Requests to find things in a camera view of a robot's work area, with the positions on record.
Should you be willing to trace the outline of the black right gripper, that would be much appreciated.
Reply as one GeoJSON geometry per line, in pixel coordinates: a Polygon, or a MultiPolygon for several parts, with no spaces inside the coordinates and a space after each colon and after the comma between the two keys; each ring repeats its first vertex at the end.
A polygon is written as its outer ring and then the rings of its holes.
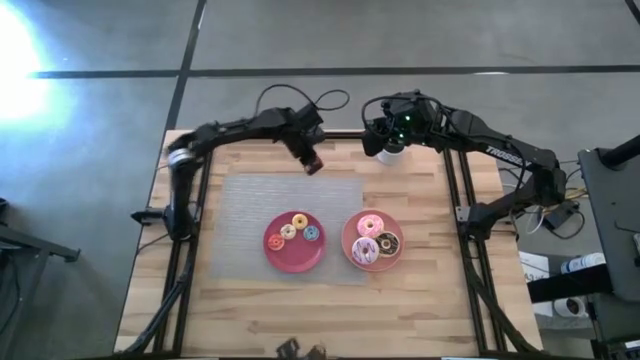
{"type": "MultiPolygon", "coordinates": [[[[436,118],[436,110],[420,90],[396,93],[381,102],[384,124],[380,131],[388,139],[405,146],[429,142],[429,131],[436,118]]],[[[377,156],[384,150],[387,140],[370,130],[362,133],[362,146],[366,156],[377,156]]]]}

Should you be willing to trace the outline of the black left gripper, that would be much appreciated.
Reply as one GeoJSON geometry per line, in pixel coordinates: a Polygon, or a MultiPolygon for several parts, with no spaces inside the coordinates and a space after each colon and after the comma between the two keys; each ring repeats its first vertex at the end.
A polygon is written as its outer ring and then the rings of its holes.
{"type": "Polygon", "coordinates": [[[323,160],[314,151],[314,146],[325,140],[322,123],[319,110],[313,104],[307,104],[291,115],[289,150],[294,156],[301,156],[300,163],[307,175],[324,167],[323,160]]]}

